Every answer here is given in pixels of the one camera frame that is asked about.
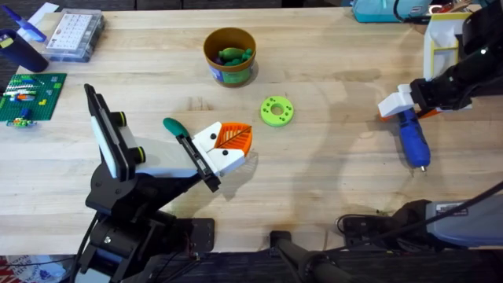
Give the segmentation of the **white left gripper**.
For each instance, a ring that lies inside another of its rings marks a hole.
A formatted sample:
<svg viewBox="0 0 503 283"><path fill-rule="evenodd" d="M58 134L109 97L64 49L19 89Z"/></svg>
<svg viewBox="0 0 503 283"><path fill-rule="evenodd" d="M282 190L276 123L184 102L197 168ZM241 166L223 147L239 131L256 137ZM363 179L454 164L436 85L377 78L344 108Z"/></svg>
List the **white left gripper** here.
<svg viewBox="0 0 503 283"><path fill-rule="evenodd" d="M145 162L136 166L135 172L157 178L197 176L215 192L221 184L217 174L227 175L244 163L252 145L252 127L246 123L216 122L196 134L193 140L187 137L177 137L177 141L135 138L145 151Z"/></svg>

